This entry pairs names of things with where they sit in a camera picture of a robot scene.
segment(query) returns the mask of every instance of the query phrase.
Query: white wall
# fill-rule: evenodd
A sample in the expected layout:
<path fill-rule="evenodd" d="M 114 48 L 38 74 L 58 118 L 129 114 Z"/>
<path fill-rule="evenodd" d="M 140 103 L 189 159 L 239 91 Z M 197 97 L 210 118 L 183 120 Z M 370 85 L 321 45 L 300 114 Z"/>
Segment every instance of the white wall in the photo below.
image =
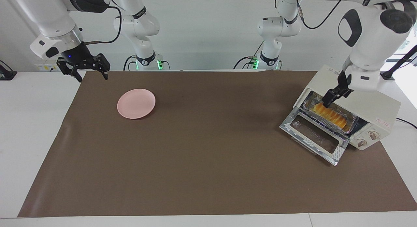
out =
<path fill-rule="evenodd" d="M 262 38 L 256 31 L 258 21 L 263 17 L 276 16 L 274 0 L 143 1 L 161 24 L 161 32 L 150 39 L 155 50 L 171 63 L 173 69 L 233 68 L 241 57 L 253 55 L 261 43 Z M 15 44 L 17 51 L 33 62 L 29 44 L 37 31 L 33 31 L 33 25 L 17 26 L 13 19 L 8 19 L 12 12 L 4 8 L 4 3 L 8 1 L 0 1 L 0 34 L 5 34 L 2 39 L 6 37 Z M 304 0 L 302 6 L 306 23 L 317 25 L 334 4 L 332 1 Z M 281 38 L 283 69 L 319 69 L 323 64 L 341 67 L 350 48 L 338 37 L 338 23 L 346 11 L 358 6 L 352 2 L 342 3 L 321 28 L 308 30 L 303 27 L 298 36 Z M 19 9 L 13 12 L 14 16 L 21 13 Z M 84 29 L 85 41 L 113 39 L 116 35 L 113 28 L 116 15 L 116 10 L 110 9 L 102 14 L 71 12 L 78 26 Z M 20 20 L 21 23 L 27 22 L 25 17 Z M 0 53 L 8 52 L 2 42 L 0 45 Z M 92 54 L 104 53 L 113 70 L 122 69 L 126 57 L 134 54 L 124 37 L 114 44 L 92 45 L 90 50 Z M 20 68 L 16 58 L 9 57 L 7 61 L 19 66 L 21 71 L 30 69 Z"/>

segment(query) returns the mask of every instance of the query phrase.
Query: white table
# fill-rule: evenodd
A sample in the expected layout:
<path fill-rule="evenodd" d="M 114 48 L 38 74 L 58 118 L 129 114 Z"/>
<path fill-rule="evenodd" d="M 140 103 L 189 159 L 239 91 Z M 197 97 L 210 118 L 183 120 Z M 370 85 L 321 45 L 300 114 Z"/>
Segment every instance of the white table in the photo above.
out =
<path fill-rule="evenodd" d="M 10 82 L 0 82 L 0 227 L 417 226 L 417 211 L 16 219 L 78 87 L 75 79 L 59 72 L 21 72 Z M 384 83 L 381 91 L 402 102 L 398 117 L 417 122 L 416 108 L 394 82 Z M 396 122 L 392 134 L 382 143 L 417 199 L 417 130 Z"/>

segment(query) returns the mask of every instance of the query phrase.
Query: brown mat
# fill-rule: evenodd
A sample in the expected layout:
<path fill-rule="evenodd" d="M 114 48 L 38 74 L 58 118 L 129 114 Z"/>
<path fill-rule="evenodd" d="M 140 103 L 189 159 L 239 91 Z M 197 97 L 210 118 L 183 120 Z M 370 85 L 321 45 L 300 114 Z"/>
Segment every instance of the brown mat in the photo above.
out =
<path fill-rule="evenodd" d="M 314 74 L 88 72 L 19 217 L 417 210 L 380 143 L 333 167 L 279 129 Z M 116 110 L 135 88 L 142 120 Z"/>

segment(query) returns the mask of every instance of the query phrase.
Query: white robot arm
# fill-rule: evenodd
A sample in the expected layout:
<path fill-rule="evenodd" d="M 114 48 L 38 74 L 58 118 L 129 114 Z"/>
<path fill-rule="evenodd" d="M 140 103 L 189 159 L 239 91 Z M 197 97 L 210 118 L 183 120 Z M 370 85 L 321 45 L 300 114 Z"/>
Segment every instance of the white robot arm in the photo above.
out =
<path fill-rule="evenodd" d="M 153 50 L 148 36 L 159 33 L 158 20 L 144 6 L 142 0 L 120 0 L 120 6 L 128 15 L 122 16 L 121 34 L 134 46 L 137 66 L 140 70 L 158 70 L 163 68 L 161 59 Z M 119 29 L 119 21 L 115 19 L 114 27 Z"/>
<path fill-rule="evenodd" d="M 39 28 L 40 36 L 31 44 L 31 50 L 46 59 L 57 54 L 57 64 L 64 75 L 71 75 L 79 82 L 78 69 L 100 71 L 105 79 L 110 63 L 102 53 L 91 55 L 83 42 L 80 30 L 68 11 L 92 13 L 104 12 L 110 0 L 16 0 L 27 16 Z"/>
<path fill-rule="evenodd" d="M 416 8 L 410 0 L 328 0 L 353 1 L 363 5 L 345 13 L 338 26 L 339 36 L 352 47 L 338 78 L 339 85 L 325 95 L 328 107 L 353 90 L 377 90 L 380 68 L 405 41 L 416 22 Z M 258 25 L 265 47 L 259 53 L 259 68 L 277 65 L 281 44 L 278 37 L 297 35 L 304 23 L 301 0 L 279 0 L 280 17 L 268 17 Z"/>

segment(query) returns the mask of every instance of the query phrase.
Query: croissant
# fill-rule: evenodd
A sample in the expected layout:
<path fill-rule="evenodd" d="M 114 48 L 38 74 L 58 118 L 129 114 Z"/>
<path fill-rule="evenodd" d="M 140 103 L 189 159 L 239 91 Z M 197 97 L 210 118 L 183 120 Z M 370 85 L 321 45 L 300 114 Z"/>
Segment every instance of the croissant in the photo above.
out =
<path fill-rule="evenodd" d="M 346 119 L 341 114 L 336 113 L 330 108 L 325 108 L 323 102 L 314 105 L 313 112 L 340 127 L 341 129 L 344 128 L 344 126 L 347 124 Z"/>

